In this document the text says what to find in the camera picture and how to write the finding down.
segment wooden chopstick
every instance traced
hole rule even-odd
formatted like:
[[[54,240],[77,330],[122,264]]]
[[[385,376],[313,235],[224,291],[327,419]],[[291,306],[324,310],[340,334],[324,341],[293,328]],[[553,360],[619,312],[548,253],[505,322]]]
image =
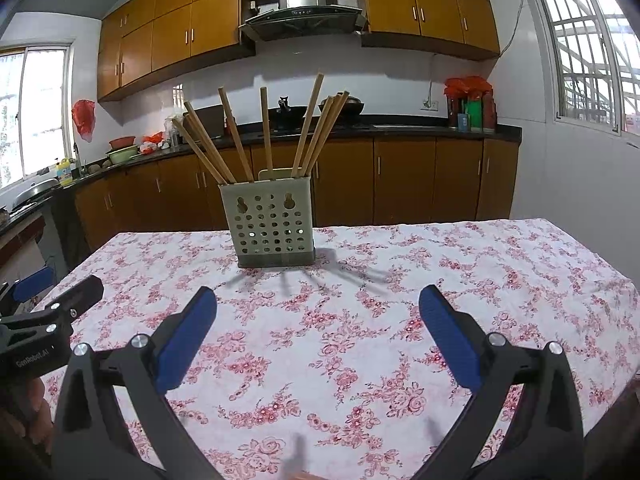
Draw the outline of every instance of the wooden chopstick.
[[[311,119],[314,116],[314,110],[316,109],[316,103],[318,102],[318,95],[320,94],[323,80],[324,74],[319,73],[318,76],[316,76],[314,89],[311,91],[309,104],[306,106],[305,122],[302,124],[302,131],[300,132],[298,148],[296,150],[296,155],[293,158],[293,170],[291,171],[291,176],[293,177],[298,176],[298,167],[300,165],[300,159],[302,158],[302,152],[304,151],[306,144],[306,134],[308,134],[309,127],[311,126]]]
[[[309,143],[309,147],[306,150],[305,160],[302,162],[302,175],[306,174],[306,170],[309,168],[309,162],[311,161],[311,157],[314,154],[314,149],[316,148],[316,144],[318,143],[318,139],[320,138],[320,133],[322,132],[322,128],[324,127],[324,123],[326,118],[329,116],[329,112],[331,111],[331,107],[334,104],[334,96],[329,96],[325,103],[324,108],[322,108],[322,114],[318,119],[318,124],[316,124],[316,129],[314,130],[313,137],[311,137],[311,142]]]
[[[328,139],[329,134],[331,133],[331,130],[334,128],[335,121],[338,120],[338,115],[340,115],[340,112],[342,111],[342,108],[344,107],[345,102],[347,102],[348,97],[349,97],[349,92],[347,92],[346,90],[342,92],[341,96],[335,97],[334,104],[332,105],[331,113],[329,115],[329,118],[324,122],[324,127],[322,128],[320,138],[318,139],[318,145],[316,146],[314,150],[314,154],[311,157],[311,161],[309,162],[309,167],[305,172],[305,176],[311,175],[311,170],[314,164],[316,163],[316,160],[318,160],[318,157],[320,156],[320,152],[322,151],[322,148],[324,148],[324,144]]]
[[[238,133],[238,126],[236,126],[236,120],[234,119],[233,112],[231,111],[229,99],[226,97],[225,88],[218,88],[218,94],[220,94],[220,100],[222,101],[222,106],[225,109],[226,124],[228,124],[231,136],[234,138],[234,144],[236,145],[236,150],[238,150],[238,155],[240,156],[240,162],[242,163],[242,168],[244,169],[247,182],[253,182],[254,174],[251,171],[251,166],[249,166],[249,161],[246,160],[242,141],[240,140],[240,134]]]
[[[228,184],[228,182],[224,179],[222,175],[220,175],[216,167],[211,163],[211,161],[206,157],[206,155],[202,153],[202,150],[198,147],[195,140],[193,140],[193,138],[190,136],[186,128],[180,124],[180,121],[175,118],[173,118],[172,121],[174,122],[175,127],[178,128],[178,131],[180,132],[180,134],[187,140],[188,145],[191,146],[193,153],[195,153],[196,156],[200,159],[204,167],[207,168],[207,170],[209,170],[209,173],[213,175],[213,178],[216,179],[217,183],[220,185]]]
[[[260,108],[262,109],[262,134],[264,136],[264,154],[267,158],[267,170],[273,171],[273,155],[271,154],[271,130],[269,127],[269,106],[267,103],[267,87],[260,88]]]
[[[198,117],[196,110],[193,109],[193,106],[191,106],[191,103],[188,101],[184,102],[184,106],[189,112],[187,117],[189,118],[189,122],[191,123],[193,131],[197,137],[200,137],[199,140],[204,146],[207,155],[209,155],[209,160],[214,165],[214,167],[225,177],[226,180],[235,184],[236,178],[234,177],[234,174],[231,173],[231,170],[222,158],[222,155],[220,155],[220,152],[216,148],[216,145],[211,140],[211,137],[209,137],[209,134],[202,124],[202,121]]]

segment window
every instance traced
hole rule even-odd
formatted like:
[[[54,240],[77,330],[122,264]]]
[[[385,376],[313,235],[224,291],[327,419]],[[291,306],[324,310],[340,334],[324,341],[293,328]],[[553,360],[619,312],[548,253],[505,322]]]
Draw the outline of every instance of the window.
[[[66,47],[0,52],[0,188],[69,153],[65,139]]]
[[[558,117],[640,134],[640,42],[620,6],[540,1],[556,62]]]

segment blue gripper pad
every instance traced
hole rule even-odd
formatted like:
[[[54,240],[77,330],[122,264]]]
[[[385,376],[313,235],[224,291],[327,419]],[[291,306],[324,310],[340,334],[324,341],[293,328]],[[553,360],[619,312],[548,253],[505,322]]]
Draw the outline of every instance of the blue gripper pad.
[[[31,276],[14,283],[14,300],[18,303],[29,301],[36,294],[41,293],[45,288],[55,284],[56,274],[51,267],[42,267]]]
[[[435,285],[429,285],[421,291],[418,307],[422,321],[438,345],[455,380],[472,393],[478,391],[482,385],[479,355],[456,322],[457,313],[449,301]]]
[[[182,313],[178,314],[182,319],[156,358],[156,392],[160,395],[180,386],[216,319],[217,311],[215,294],[210,288],[201,286]]]

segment keyhole-shaped hole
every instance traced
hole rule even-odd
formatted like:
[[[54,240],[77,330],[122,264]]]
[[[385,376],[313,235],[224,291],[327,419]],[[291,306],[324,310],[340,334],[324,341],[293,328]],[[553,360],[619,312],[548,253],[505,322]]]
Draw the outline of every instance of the keyhole-shaped hole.
[[[284,196],[284,207],[285,209],[293,209],[296,206],[296,201],[291,197],[291,193],[287,193]]]
[[[246,213],[246,210],[249,209],[247,204],[244,203],[244,198],[241,196],[238,197],[238,212]]]

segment table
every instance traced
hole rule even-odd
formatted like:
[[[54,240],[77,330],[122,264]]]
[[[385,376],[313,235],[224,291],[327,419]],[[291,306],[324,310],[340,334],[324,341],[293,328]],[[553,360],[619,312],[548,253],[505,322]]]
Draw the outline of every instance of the table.
[[[75,325],[94,349],[152,333],[200,286],[218,317],[167,397],[229,480],[307,470],[332,480],[410,477],[469,397],[418,315],[435,283],[457,309],[516,345],[562,342],[591,429],[640,364],[638,292],[541,219],[321,228],[318,258],[295,269],[238,269],[228,232],[119,234],[45,299],[89,274],[104,299]],[[53,404],[63,370],[46,377]],[[481,453],[513,416],[512,388]],[[157,463],[130,404],[140,454]]]

